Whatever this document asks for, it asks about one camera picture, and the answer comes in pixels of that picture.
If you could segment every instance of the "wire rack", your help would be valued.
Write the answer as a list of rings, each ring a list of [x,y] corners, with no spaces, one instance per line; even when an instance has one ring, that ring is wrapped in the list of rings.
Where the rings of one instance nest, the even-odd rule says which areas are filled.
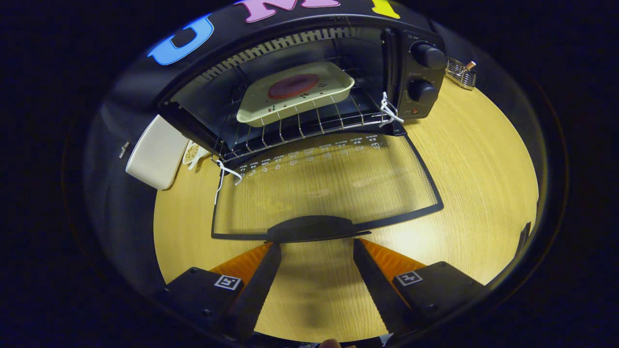
[[[376,97],[372,97],[361,86],[360,77],[356,76],[357,70],[355,68],[343,70],[355,78],[355,85],[350,89],[349,96],[341,102],[333,101],[330,105],[297,113],[262,127],[251,127],[237,122],[237,106],[224,121],[224,126],[236,128],[235,140],[228,145],[229,151],[224,151],[223,142],[218,139],[218,143],[222,145],[219,151],[220,160],[227,162],[308,137],[385,121],[387,114],[380,110]],[[232,100],[233,105],[240,105],[240,102],[241,98]]]
[[[473,90],[477,81],[477,72],[467,70],[460,61],[449,58],[447,60],[447,77],[456,82],[460,87]]]

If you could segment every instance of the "white container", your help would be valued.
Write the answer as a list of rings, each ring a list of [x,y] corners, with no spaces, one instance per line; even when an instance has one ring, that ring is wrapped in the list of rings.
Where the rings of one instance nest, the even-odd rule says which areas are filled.
[[[156,189],[167,189],[174,182],[186,146],[187,138],[157,115],[142,133],[124,170]]]
[[[310,89],[291,97],[269,96],[273,85],[300,74],[314,74],[318,81]],[[236,120],[252,127],[262,127],[297,113],[341,102],[348,97],[354,84],[355,79],[327,61],[293,67],[251,84],[243,96]]]

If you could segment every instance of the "black knob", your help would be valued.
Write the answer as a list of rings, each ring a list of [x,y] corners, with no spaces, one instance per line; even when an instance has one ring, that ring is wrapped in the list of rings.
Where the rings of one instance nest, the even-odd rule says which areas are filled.
[[[413,81],[409,84],[409,97],[419,104],[429,105],[438,98],[438,91],[424,80]]]
[[[410,52],[419,64],[430,69],[444,69],[447,64],[447,57],[441,50],[425,43],[414,46]]]

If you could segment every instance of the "blue letter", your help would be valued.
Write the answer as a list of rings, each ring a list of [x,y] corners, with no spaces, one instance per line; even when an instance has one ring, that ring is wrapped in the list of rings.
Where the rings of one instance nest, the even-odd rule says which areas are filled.
[[[208,40],[211,34],[213,34],[213,25],[207,18],[210,15],[211,14],[209,13],[204,17],[200,17],[183,28],[183,30],[191,28],[191,30],[196,33],[196,37],[194,37],[194,39],[187,45],[184,45],[183,47],[176,47],[172,43],[172,38],[174,37],[174,35],[172,35],[153,48],[148,54],[148,57],[153,56],[156,62],[161,65],[169,65],[179,61],[187,54],[193,52],[196,48],[200,47],[201,44]]]

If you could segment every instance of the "colorful letter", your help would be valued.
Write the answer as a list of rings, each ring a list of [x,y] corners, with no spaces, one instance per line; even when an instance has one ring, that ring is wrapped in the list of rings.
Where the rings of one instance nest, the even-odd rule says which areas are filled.
[[[372,2],[374,3],[372,11],[378,14],[386,15],[387,17],[395,19],[400,18],[400,15],[393,11],[393,7],[389,5],[389,2],[387,2],[387,0],[372,0]]]
[[[249,17],[245,18],[245,22],[253,23],[277,13],[277,10],[268,9],[265,4],[290,11],[295,8],[297,0],[242,0],[234,3],[234,5],[238,4],[243,4],[249,12]]]
[[[169,65],[193,52],[213,34],[213,25],[207,18],[210,15],[211,14],[207,14],[204,17],[200,17],[183,28],[183,30],[191,28],[191,30],[196,33],[196,37],[187,45],[176,47],[172,43],[172,38],[174,37],[174,35],[172,35],[153,48],[148,54],[148,57],[153,56],[156,62],[161,65]]]
[[[340,3],[335,0],[305,0],[301,7],[335,7],[340,6]]]

